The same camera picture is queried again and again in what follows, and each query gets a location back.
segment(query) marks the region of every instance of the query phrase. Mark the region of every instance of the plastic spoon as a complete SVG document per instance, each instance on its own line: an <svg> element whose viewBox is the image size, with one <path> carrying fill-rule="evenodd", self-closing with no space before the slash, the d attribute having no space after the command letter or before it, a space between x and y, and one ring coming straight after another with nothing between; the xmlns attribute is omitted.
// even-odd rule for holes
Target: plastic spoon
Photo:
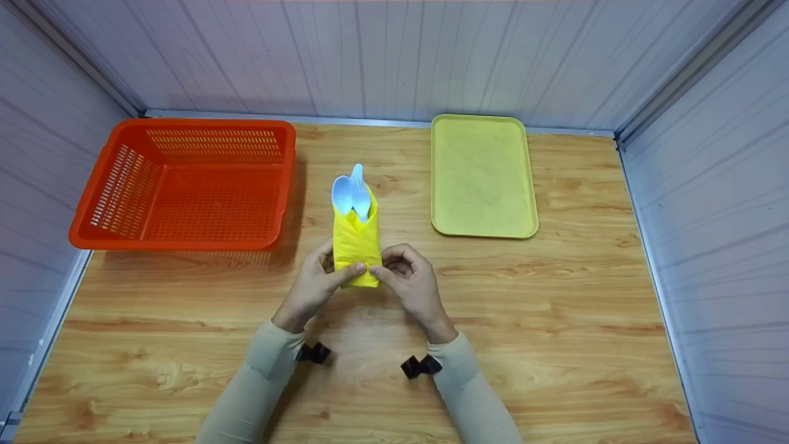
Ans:
<svg viewBox="0 0 789 444"><path fill-rule="evenodd" d="M370 202L370 194L367 192L365 180L362 177L363 172L364 167L361 164L355 164L350 172L350 181L353 186L353 209L356 210L359 221L365 224L372 203Z"/></svg>
<svg viewBox="0 0 789 444"><path fill-rule="evenodd" d="M353 184L346 175L337 176L331 185L331 204L345 216L353 208Z"/></svg>

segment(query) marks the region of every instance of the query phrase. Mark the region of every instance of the folded napkin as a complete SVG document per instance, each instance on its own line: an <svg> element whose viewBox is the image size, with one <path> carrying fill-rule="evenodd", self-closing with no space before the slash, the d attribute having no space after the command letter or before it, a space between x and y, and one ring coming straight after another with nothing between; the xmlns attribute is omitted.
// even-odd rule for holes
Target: folded napkin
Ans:
<svg viewBox="0 0 789 444"><path fill-rule="evenodd" d="M347 267L356 262L367 266L365 274L356 277L344 287L378 287L378 280L370 274L370 265L381 265L381 249L378 246L378 202L370 187L370 213L366 223L351 210L343 216L335 210L335 225L332 233L335 251L335 269Z"/></svg>

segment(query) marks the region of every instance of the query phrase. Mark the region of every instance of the sleeve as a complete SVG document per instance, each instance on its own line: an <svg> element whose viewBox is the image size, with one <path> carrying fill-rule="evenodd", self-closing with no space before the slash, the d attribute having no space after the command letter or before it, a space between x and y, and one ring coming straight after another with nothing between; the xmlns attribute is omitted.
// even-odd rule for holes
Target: sleeve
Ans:
<svg viewBox="0 0 789 444"><path fill-rule="evenodd" d="M282 390L293 375L304 334L268 321L247 348L244 363L208 413L197 444L247 444L260 440Z"/></svg>
<svg viewBox="0 0 789 444"><path fill-rule="evenodd" d="M441 364L433 379L465 444L523 443L512 416L480 372L463 333L449 344L429 344L428 353Z"/></svg>

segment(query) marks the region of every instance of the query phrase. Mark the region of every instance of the tabletop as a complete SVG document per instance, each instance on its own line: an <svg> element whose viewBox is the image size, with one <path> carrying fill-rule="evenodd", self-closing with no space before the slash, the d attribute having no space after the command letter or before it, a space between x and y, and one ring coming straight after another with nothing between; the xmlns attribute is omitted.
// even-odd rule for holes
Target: tabletop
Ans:
<svg viewBox="0 0 789 444"><path fill-rule="evenodd" d="M531 239L446 237L430 223L430 129L296 125L297 161L269 252L95 252L17 443L191 442L304 254L331 234L332 180L356 163L380 243L435 267L447 313L525 442L695 442L611 139L530 134ZM385 288L335 294L307 327L271 442L457 442L425 338Z"/></svg>

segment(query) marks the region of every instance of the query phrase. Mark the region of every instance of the person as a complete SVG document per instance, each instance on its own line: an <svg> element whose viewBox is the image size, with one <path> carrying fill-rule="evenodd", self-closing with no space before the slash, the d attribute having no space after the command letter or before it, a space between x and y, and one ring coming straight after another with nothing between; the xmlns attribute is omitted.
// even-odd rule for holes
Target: person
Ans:
<svg viewBox="0 0 789 444"><path fill-rule="evenodd" d="M405 243L383 250L381 258L383 266L371 266L370 273L396 294L424 331L428 355L440 364L433 380L463 442L523 442L480 372L466 336L447 316L431 263ZM305 324L335 290L364 271L361 263L335 270L331 239L307 254L282 305L257 330L244 363L208 413L198 444L258 442L297 365Z"/></svg>

